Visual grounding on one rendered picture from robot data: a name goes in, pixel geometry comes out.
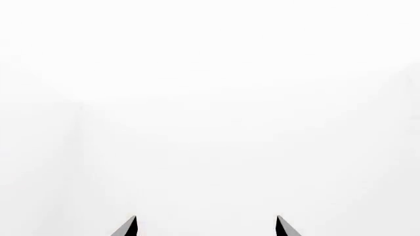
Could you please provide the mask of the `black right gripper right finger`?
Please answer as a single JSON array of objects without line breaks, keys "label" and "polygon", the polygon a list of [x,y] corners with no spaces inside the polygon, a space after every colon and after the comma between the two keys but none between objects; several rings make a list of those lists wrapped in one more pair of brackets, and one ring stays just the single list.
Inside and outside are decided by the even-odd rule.
[{"label": "black right gripper right finger", "polygon": [[276,219],[276,236],[302,236],[294,227],[292,227],[281,216]]}]

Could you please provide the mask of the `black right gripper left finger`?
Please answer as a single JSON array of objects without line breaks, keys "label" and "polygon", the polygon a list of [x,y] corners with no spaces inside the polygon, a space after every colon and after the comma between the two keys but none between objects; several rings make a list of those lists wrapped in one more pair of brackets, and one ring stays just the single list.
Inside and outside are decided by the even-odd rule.
[{"label": "black right gripper left finger", "polygon": [[137,216],[132,216],[110,236],[137,236],[137,233]]}]

